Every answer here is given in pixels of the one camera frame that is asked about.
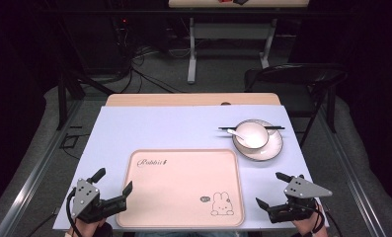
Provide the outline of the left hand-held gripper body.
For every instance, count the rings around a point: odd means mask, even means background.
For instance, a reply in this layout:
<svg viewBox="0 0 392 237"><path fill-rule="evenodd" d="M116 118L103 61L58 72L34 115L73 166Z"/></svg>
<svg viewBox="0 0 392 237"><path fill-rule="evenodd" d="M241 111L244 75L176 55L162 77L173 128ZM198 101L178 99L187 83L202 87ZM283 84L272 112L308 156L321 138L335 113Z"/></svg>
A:
<svg viewBox="0 0 392 237"><path fill-rule="evenodd" d="M79 179L74 191L70 217L92 223L126 210L127 191L110 199L100 199L100 190L95 186L97 179Z"/></svg>

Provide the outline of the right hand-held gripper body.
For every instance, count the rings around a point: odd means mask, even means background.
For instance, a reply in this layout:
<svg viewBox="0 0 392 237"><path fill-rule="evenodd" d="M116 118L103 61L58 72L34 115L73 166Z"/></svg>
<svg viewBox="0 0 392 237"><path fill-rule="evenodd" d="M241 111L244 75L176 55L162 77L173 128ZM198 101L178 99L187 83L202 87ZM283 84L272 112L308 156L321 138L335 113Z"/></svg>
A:
<svg viewBox="0 0 392 237"><path fill-rule="evenodd" d="M270 206L268 209L271 223L307 219L314 211L316 198L330 197L333 194L332 191L305 180L302 175L292 178L283 190L287 197L286 203Z"/></svg>

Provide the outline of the person's left hand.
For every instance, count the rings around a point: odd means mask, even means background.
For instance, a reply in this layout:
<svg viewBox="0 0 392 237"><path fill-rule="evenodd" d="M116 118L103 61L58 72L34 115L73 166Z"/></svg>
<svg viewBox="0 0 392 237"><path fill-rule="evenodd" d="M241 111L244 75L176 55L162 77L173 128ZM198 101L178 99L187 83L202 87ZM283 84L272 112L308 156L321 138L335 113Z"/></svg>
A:
<svg viewBox="0 0 392 237"><path fill-rule="evenodd" d="M92 223L86 223L81 219L75 219L74 223L82 237L93 237L95 232L100 230L102 226L106 223L106 219L103 218L98 222ZM74 232L73 228L70 227L69 230L65 233L64 237L78 237L78 235Z"/></svg>

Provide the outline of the person's right hand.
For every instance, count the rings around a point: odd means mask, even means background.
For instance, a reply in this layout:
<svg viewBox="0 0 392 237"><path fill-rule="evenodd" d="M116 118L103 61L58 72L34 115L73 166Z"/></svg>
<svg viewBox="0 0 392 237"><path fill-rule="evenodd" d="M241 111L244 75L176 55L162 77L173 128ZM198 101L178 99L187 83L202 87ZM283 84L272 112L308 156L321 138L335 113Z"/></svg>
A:
<svg viewBox="0 0 392 237"><path fill-rule="evenodd" d="M309 218L294 220L293 225L297 229L298 237L329 237L322 206L319 203L316 203Z"/></svg>

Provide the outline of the white plate with dark rim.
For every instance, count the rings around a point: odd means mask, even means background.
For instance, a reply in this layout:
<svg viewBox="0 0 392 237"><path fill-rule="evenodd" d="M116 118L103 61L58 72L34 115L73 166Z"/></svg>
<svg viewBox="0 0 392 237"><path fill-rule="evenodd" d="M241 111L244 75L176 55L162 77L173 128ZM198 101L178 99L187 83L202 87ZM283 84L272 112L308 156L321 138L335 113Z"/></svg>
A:
<svg viewBox="0 0 392 237"><path fill-rule="evenodd" d="M254 122L261 124L262 126L265 126L265 125L271 126L270 123L268 123L264 120L261 120L261 119L247 119L247 120L241 121L240 123L247 122L247 121L254 121ZM282 140L282 136L278 130L267 130L267 132L269 134L269 141L264 147L259 148L259 149L248 149L248 148L242 147L240 144L238 144L236 142L234 135L232 135L232 141L233 141L233 144L236 147L236 149L244 156L246 156L252 160L256 160L256 161L269 160L269 159L272 159L275 156L277 156L278 153L281 151L282 145L283 145L283 140Z"/></svg>

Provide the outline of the black chopstick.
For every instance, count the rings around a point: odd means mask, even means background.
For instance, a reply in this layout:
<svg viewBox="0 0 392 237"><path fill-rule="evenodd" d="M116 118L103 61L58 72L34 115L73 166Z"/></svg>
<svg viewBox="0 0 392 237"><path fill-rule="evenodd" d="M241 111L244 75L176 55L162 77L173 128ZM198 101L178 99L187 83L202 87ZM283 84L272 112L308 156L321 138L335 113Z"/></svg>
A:
<svg viewBox="0 0 392 237"><path fill-rule="evenodd" d="M259 126L259 127L219 127L219 130L227 130L227 129L232 129L236 131L245 131L245 130L279 130L279 129L285 129L285 127L282 126Z"/></svg>
<svg viewBox="0 0 392 237"><path fill-rule="evenodd" d="M269 125L265 125L265 126L263 126L263 128L265 128L265 129L285 129L285 127L283 127L283 126L269 126ZM233 130L236 130L237 129L237 127L235 126L235 127L228 127L228 126L225 126L225 127L219 127L218 129L220 129L220 130L227 130L227 129L233 129Z"/></svg>

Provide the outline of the white bowl with dark rim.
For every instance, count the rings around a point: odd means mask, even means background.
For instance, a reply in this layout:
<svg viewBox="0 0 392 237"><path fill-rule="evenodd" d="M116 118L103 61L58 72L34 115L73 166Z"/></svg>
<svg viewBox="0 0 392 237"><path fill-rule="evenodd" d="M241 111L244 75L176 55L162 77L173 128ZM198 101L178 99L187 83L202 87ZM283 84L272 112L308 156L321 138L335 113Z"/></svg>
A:
<svg viewBox="0 0 392 237"><path fill-rule="evenodd" d="M267 130L259 123L247 121L240 123L235 131L236 142L244 148L259 149L264 147L269 141Z"/></svg>

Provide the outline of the pink rabbit print tray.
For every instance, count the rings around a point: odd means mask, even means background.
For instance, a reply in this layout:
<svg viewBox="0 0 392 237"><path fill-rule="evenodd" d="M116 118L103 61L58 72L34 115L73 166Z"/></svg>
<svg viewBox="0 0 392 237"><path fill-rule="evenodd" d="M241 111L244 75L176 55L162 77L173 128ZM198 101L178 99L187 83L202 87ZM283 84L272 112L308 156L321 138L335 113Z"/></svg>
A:
<svg viewBox="0 0 392 237"><path fill-rule="evenodd" d="M227 228L244 220L238 159L229 149L151 149L132 153L126 178L128 229Z"/></svg>

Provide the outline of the white ceramic spoon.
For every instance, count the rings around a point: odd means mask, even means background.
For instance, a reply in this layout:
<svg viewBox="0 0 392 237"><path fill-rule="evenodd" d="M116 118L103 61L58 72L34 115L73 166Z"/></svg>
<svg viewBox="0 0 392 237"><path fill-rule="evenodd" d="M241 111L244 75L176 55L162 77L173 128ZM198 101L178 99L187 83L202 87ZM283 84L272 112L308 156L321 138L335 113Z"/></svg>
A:
<svg viewBox="0 0 392 237"><path fill-rule="evenodd" d="M229 133L229 134L232 134L232 135L234 135L234 136L236 136L236 137L238 137L238 138L240 138L241 140L249 141L249 137L247 137L247 136L245 136L245 135L239 133L239 132L236 131L235 129L230 129L230 128L228 128L228 129L226 129L226 132Z"/></svg>

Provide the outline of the pale blue table mat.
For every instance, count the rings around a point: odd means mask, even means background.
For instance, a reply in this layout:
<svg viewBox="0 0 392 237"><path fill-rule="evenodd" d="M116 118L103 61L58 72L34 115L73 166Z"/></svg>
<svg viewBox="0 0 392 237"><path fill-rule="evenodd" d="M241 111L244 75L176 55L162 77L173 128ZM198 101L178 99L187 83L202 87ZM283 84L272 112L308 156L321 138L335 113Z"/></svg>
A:
<svg viewBox="0 0 392 237"><path fill-rule="evenodd" d="M275 158L254 161L238 152L230 135L219 127L233 127L246 119L261 119L285 127L283 145ZM184 107L103 107L97 117L74 177L89 178L99 169L106 175L97 187L102 198L118 196L126 185L129 159L137 150L229 149L238 159L244 220L227 228L128 229L117 223L117 215L108 222L117 231L251 231L271 230L274 224L259 208L256 198L270 205L282 204L286 197L284 181L275 173L288 176L310 175L293 132L286 110L273 105L227 105Z"/></svg>

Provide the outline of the black metal stand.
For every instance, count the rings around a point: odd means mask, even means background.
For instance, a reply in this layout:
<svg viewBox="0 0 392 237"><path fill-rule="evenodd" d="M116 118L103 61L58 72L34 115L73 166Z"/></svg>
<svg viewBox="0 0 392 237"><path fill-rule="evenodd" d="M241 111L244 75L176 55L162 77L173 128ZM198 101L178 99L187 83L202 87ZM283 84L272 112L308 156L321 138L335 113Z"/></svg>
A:
<svg viewBox="0 0 392 237"><path fill-rule="evenodd" d="M76 101L81 101L85 98L85 92L80 85L81 82L85 82L108 96L114 93L113 90L103 86L82 73L72 69L67 69L66 67L61 67L57 85L59 109L58 130L61 130L68 120L67 93L69 93L69 95Z"/></svg>

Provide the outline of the black folding chair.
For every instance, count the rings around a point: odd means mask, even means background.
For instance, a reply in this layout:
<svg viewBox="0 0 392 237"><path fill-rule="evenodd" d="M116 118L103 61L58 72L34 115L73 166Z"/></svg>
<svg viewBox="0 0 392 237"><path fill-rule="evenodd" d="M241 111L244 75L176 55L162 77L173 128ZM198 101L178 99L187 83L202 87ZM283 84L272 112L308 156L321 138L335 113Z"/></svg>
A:
<svg viewBox="0 0 392 237"><path fill-rule="evenodd" d="M284 63L245 72L248 93L274 93L291 119L309 118L299 133L303 146L324 102L327 124L335 132L336 86L348 77L347 69L336 63Z"/></svg>

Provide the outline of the wooden table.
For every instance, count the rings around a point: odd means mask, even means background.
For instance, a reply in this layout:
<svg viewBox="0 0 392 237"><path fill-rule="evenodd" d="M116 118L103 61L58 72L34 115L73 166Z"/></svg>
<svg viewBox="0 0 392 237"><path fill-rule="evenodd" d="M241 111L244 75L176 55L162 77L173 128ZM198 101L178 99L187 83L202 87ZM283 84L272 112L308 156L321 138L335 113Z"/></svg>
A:
<svg viewBox="0 0 392 237"><path fill-rule="evenodd" d="M279 105L274 93L112 94L109 107Z"/></svg>

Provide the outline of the white-legged wooden desk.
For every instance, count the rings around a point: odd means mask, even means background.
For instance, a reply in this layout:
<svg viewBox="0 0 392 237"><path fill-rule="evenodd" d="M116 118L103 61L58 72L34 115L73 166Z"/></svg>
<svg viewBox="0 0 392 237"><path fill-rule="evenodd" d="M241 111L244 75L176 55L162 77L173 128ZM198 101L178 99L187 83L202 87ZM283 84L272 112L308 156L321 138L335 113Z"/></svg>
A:
<svg viewBox="0 0 392 237"><path fill-rule="evenodd" d="M244 5L233 2L219 3L218 0L168 0L173 10L288 10L305 9L310 0L248 0ZM231 17L219 20L213 16L190 17L190 61L188 83L196 81L196 40L265 40L260 52L263 68L268 67L271 45L274 39L276 18L253 20L248 17Z"/></svg>

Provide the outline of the metal floor rail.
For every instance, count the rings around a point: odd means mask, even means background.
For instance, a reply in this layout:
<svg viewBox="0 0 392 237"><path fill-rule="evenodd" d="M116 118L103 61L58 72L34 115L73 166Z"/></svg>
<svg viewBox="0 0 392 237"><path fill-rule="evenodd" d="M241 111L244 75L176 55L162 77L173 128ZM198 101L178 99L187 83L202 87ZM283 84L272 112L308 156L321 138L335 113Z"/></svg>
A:
<svg viewBox="0 0 392 237"><path fill-rule="evenodd" d="M386 233L377 217L372 204L369 201L367 194L362 187L355 169L347 156L344 147L339 137L328 127L326 119L326 110L320 109L318 113L319 122L322 124L329 142L335 151L338 163L341 166L343 176L346 184L349 187L350 193L353 196L354 202L359 210L359 213L366 225L371 237L387 237Z"/></svg>
<svg viewBox="0 0 392 237"><path fill-rule="evenodd" d="M12 181L0 197L0 237L12 237L26 209L36 194L39 184L49 169L53 154L60 145L64 132L78 114L83 102L73 101L68 118L60 130L58 104L48 102L35 136Z"/></svg>

